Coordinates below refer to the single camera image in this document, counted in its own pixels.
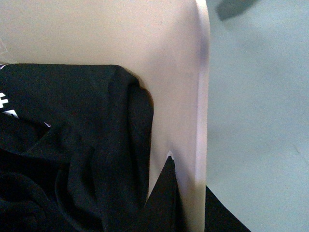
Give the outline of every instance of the light blue floor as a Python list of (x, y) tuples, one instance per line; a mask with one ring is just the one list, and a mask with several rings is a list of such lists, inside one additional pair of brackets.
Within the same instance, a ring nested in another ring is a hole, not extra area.
[(221, 1), (207, 1), (207, 184), (252, 232), (309, 232), (309, 1), (220, 21)]

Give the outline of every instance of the dark object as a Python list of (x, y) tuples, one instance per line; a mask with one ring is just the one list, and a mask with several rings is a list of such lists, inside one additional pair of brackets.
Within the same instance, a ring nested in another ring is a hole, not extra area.
[(153, 107), (134, 76), (12, 64), (0, 93), (0, 231), (175, 230), (170, 158), (146, 202)]
[(217, 14), (221, 21), (241, 15), (259, 0), (223, 0), (217, 6)]
[(206, 187), (206, 232), (250, 232)]

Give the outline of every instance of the black cloth corner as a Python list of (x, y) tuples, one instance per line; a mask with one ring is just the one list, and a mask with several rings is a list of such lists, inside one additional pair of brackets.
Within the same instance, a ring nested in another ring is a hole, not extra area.
[(205, 232), (250, 232), (206, 187)]

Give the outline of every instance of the white bin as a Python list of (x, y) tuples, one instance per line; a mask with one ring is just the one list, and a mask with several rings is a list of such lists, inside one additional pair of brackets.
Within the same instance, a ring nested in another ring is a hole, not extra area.
[(167, 154), (190, 231), (204, 231), (209, 20), (205, 0), (2, 0), (0, 63), (118, 64), (154, 100), (150, 192)]

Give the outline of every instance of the white graphic print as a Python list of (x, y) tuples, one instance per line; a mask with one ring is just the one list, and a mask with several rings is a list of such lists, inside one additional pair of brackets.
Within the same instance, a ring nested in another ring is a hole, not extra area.
[(4, 111), (3, 113), (5, 113), (6, 115), (9, 115), (9, 116), (14, 116), (14, 117), (16, 117), (16, 118), (19, 118), (18, 116), (17, 116), (17, 113), (15, 112), (15, 110), (8, 110), (8, 111)]
[(51, 127), (51, 125), (49, 125), (48, 123), (46, 123), (46, 122), (44, 122), (45, 123), (45, 125), (47, 125), (48, 127)]
[(4, 107), (3, 104), (9, 103), (9, 100), (7, 100), (7, 99), (2, 100), (1, 98), (3, 98), (3, 97), (5, 97), (4, 93), (0, 93), (0, 108)]
[[(1, 99), (1, 98), (3, 98), (3, 97), (5, 97), (4, 93), (0, 93), (0, 109), (1, 109), (1, 108), (4, 108), (3, 104), (9, 103), (9, 100), (7, 100), (7, 99)], [(10, 115), (10, 116), (13, 115), (13, 116), (16, 117), (16, 118), (19, 118), (19, 117), (17, 116), (17, 113), (15, 112), (15, 110), (7, 110), (7, 111), (4, 111), (3, 113), (5, 113), (6, 115)]]

